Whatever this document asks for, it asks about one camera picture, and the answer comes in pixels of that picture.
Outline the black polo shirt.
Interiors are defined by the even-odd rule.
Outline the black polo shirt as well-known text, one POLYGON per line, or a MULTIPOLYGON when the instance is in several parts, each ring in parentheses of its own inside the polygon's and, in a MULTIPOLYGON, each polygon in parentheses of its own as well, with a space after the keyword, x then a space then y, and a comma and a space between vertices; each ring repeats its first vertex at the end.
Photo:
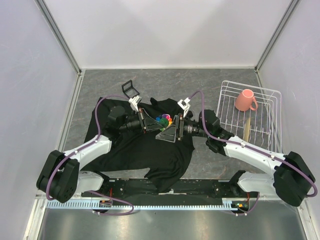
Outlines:
MULTIPOLYGON (((162 114, 169 114, 173 117, 183 112, 177 101, 171 98, 165 100, 151 98, 150 102, 151 104, 140 103, 139 107, 144 108, 154 119, 162 114)), ((129 114, 132 112, 130 104, 125 100, 103 100, 97 109, 101 130, 107 123, 110 110, 115 106, 123 107, 129 114)), ((192 136, 172 143, 157 140, 156 135, 159 132, 142 133, 139 130, 125 132, 121 135, 120 143, 112 147, 109 153, 97 157, 81 170, 112 172, 149 168, 144 178, 148 178, 159 192, 165 192, 185 174, 195 148, 192 136)), ((91 140, 97 134, 95 110, 93 110, 84 142, 91 140)))

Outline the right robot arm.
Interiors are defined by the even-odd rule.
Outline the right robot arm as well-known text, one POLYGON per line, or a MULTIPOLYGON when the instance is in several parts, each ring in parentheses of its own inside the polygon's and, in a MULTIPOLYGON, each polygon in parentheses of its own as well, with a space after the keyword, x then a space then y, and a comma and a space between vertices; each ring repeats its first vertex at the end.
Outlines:
POLYGON ((261 170, 261 173, 239 170, 231 178, 229 191, 235 197, 245 192, 259 192, 277 195, 285 203, 298 207, 305 198, 318 194, 316 179, 298 153, 270 151, 235 136, 221 127, 220 119, 213 110, 203 110, 198 121, 178 114, 172 124, 155 138, 174 143, 186 137, 206 138, 205 144, 212 152, 238 159, 261 170))

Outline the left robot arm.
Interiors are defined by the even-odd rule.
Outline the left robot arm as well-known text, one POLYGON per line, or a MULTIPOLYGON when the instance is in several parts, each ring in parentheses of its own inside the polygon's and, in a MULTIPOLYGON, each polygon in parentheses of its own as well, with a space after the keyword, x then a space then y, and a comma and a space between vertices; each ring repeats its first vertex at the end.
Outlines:
POLYGON ((121 106, 113 107, 103 128, 84 144, 66 152, 52 151, 45 161, 37 179, 36 187, 49 200, 65 203, 73 195, 93 191, 99 197, 110 191, 108 177, 83 168, 96 158, 107 154, 121 140, 121 133, 140 131, 153 132, 165 127, 164 123, 152 118, 143 108, 131 115, 121 106))

